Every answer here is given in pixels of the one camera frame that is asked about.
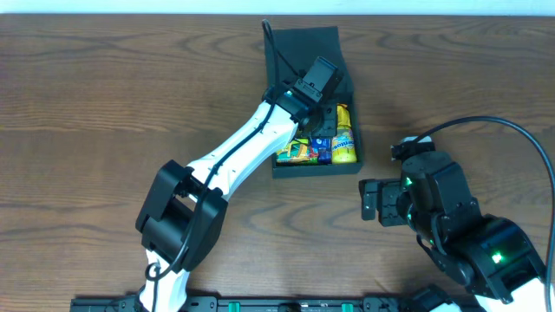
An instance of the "wooden table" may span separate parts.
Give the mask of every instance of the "wooden table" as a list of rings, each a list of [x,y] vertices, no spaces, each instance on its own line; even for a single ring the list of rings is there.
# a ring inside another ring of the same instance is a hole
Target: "wooden table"
[[[64,311],[75,296],[144,283],[134,228],[157,170],[218,146],[266,87],[261,16],[0,16],[0,310]],[[442,275],[407,227],[360,218],[359,179],[396,177],[389,145],[493,114],[555,155],[555,19],[275,16],[337,25],[355,82],[366,165],[271,178],[265,161],[230,202],[189,289],[222,296],[405,293]],[[434,136],[482,211],[516,221],[543,256],[545,168],[519,134],[483,123]]]

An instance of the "snack package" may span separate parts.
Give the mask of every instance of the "snack package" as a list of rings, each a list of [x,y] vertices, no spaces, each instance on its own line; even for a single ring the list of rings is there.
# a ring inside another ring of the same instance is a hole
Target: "snack package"
[[[310,165],[318,162],[317,151],[310,148],[308,139],[293,139],[285,148],[276,152],[280,165]]]
[[[355,140],[349,127],[337,128],[337,136],[331,141],[331,162],[333,164],[356,162]]]
[[[337,136],[331,140],[331,162],[356,162],[355,139],[350,129],[350,115],[346,104],[337,104]]]
[[[331,164],[331,139],[312,139],[310,146],[318,152],[318,164]]]
[[[347,104],[337,104],[337,126],[350,127],[350,114]]]

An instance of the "green led light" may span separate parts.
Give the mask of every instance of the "green led light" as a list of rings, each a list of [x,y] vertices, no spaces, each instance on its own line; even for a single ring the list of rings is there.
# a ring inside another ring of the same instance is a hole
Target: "green led light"
[[[503,260],[503,256],[501,256],[501,254],[498,252],[492,256],[492,260],[495,262],[495,264],[500,263]]]

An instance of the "black tray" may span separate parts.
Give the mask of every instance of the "black tray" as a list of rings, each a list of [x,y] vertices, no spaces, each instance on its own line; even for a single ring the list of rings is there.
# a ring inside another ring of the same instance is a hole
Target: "black tray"
[[[293,178],[325,176],[337,174],[355,174],[363,166],[362,140],[358,126],[358,116],[354,101],[353,81],[341,53],[339,32],[337,27],[323,27],[314,29],[281,29],[274,30],[277,49],[284,55],[294,68],[308,70],[318,56],[326,58],[343,71],[343,80],[334,93],[334,101],[347,104],[353,137],[355,140],[356,163],[341,165],[306,165],[306,166],[278,166],[276,155],[271,157],[273,178]],[[274,66],[271,49],[265,46],[266,74],[268,84],[274,83]],[[282,79],[293,75],[283,62],[279,63],[279,73]]]

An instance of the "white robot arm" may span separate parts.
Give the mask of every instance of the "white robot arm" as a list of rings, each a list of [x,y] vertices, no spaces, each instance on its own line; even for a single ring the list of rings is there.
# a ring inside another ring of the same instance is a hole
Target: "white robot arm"
[[[194,160],[188,166],[193,168],[193,176],[198,181],[206,181],[206,177],[213,166],[242,139],[255,129],[264,119],[270,104],[262,102],[257,111],[249,121],[245,123],[232,137],[221,146],[201,159]],[[271,113],[270,119],[264,127],[264,131],[257,133],[252,139],[241,146],[232,156],[219,168],[218,174],[210,181],[210,189],[219,188],[223,194],[222,198],[229,200],[238,186],[256,169],[262,161],[267,159],[277,150],[284,148],[295,135],[298,124],[291,119],[291,114],[276,106]],[[193,201],[198,198],[190,194]],[[148,263],[159,263],[160,269],[165,270],[169,263],[156,251],[147,250]],[[189,272],[181,270],[179,273],[170,272],[159,280],[156,290],[157,311],[178,311],[186,300],[186,281]],[[154,282],[147,281],[144,290],[140,293],[140,301],[149,311],[153,306]]]
[[[330,129],[334,135],[335,109],[334,118],[331,109],[320,113],[342,78],[337,67],[318,57],[304,77],[274,87],[271,100],[268,92],[268,100],[221,146],[187,167],[170,161],[160,169],[135,224],[149,262],[140,294],[145,309],[179,310],[188,272],[215,245],[229,198],[265,159],[291,142],[299,126],[310,123],[312,137],[329,135]],[[197,203],[194,212],[177,196]]]

